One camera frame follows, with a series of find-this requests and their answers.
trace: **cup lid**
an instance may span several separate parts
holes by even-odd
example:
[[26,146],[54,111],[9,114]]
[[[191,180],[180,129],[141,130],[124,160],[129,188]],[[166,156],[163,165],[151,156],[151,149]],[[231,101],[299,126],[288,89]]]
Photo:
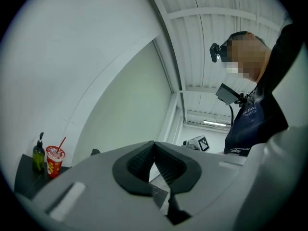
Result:
[[58,149],[59,147],[57,146],[48,146],[46,148],[46,153],[53,159],[63,159],[65,157],[65,152],[61,148]]

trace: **green bottle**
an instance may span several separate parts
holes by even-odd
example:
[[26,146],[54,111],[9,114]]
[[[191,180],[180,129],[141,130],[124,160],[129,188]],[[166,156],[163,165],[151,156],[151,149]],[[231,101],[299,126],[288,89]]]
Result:
[[39,140],[36,146],[33,147],[33,161],[32,161],[32,167],[35,172],[41,173],[44,171],[44,157],[45,157],[45,151],[43,148],[43,138],[44,133],[40,133]]

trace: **red paper cup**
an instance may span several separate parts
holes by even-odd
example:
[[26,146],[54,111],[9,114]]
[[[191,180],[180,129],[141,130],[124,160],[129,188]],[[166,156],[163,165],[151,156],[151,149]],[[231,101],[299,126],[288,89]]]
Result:
[[65,158],[65,152],[57,146],[48,146],[47,153],[47,172],[51,178],[56,178],[60,174],[61,164]]

